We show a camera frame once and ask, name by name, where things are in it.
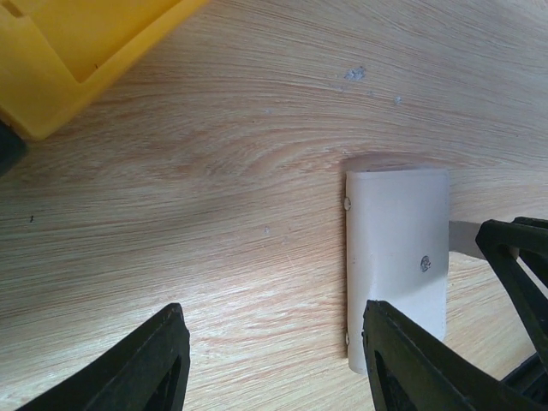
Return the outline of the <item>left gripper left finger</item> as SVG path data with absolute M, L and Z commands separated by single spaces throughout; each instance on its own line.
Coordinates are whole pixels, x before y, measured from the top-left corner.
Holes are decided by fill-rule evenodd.
M 21 410 L 182 410 L 190 335 L 170 303 L 88 366 Z

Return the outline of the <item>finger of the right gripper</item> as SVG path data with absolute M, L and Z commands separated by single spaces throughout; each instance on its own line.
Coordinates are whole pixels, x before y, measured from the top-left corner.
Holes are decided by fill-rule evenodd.
M 475 241 L 536 350 L 503 383 L 547 409 L 547 297 L 526 273 L 530 270 L 547 284 L 547 222 L 531 217 L 510 223 L 488 220 L 480 225 Z

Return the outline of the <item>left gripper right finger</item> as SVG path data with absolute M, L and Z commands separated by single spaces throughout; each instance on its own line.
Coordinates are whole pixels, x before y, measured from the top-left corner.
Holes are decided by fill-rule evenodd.
M 386 301 L 366 304 L 363 347 L 377 410 L 534 410 Z

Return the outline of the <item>beige card holder wallet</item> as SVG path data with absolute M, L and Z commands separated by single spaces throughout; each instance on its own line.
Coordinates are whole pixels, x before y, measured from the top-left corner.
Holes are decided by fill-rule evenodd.
M 366 303 L 388 301 L 438 340 L 446 334 L 450 179 L 445 169 L 349 171 L 347 355 L 365 375 Z

